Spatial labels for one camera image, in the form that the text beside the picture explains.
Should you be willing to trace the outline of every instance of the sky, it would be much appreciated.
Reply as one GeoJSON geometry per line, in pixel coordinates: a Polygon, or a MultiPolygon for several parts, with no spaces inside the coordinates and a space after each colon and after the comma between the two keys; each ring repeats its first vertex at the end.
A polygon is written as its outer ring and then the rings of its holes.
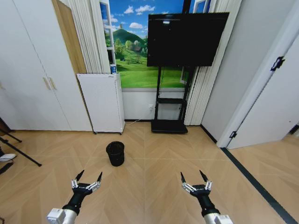
{"type": "Polygon", "coordinates": [[[184,0],[109,0],[114,30],[122,28],[141,38],[147,35],[148,15],[181,13],[184,0]]]}

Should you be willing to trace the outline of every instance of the television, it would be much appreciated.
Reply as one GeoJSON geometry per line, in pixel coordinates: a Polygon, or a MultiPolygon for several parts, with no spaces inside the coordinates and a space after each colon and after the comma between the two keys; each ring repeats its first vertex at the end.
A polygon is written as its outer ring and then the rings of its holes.
{"type": "Polygon", "coordinates": [[[211,66],[228,14],[150,14],[147,66],[211,66]]]}

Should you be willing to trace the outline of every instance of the black wastebasket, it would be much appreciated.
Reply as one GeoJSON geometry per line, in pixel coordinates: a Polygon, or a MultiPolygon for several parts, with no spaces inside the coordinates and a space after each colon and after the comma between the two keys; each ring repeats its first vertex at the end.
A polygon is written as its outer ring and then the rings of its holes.
{"type": "Polygon", "coordinates": [[[106,152],[112,166],[118,167],[125,161],[125,145],[120,141],[113,141],[106,147],[106,152]]]}

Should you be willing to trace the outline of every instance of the landscape mural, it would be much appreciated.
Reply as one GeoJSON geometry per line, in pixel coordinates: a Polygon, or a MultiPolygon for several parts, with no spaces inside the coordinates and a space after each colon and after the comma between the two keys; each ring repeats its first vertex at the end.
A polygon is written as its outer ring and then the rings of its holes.
{"type": "MultiPolygon", "coordinates": [[[[183,0],[110,0],[117,71],[123,88],[156,88],[157,67],[147,67],[148,15],[181,13],[183,0]]],[[[109,34],[105,33],[107,45],[109,34]]],[[[180,88],[180,67],[165,67],[162,87],[180,88]]]]}

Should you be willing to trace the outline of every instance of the tv stand shelf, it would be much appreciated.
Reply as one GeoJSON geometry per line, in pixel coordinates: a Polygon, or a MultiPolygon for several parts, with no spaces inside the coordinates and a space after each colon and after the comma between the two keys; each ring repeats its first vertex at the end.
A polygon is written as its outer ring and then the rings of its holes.
{"type": "Polygon", "coordinates": [[[160,98],[160,81],[161,81],[161,66],[158,70],[158,83],[157,83],[157,94],[156,94],[156,108],[155,108],[155,119],[151,121],[151,131],[155,133],[173,133],[173,134],[184,134],[188,130],[184,125],[185,114],[187,109],[187,94],[190,87],[191,79],[194,72],[194,67],[186,67],[185,70],[189,71],[187,84],[185,87],[183,98],[160,98]],[[158,119],[158,108],[159,104],[181,104],[180,112],[177,120],[159,120],[158,119]]]}

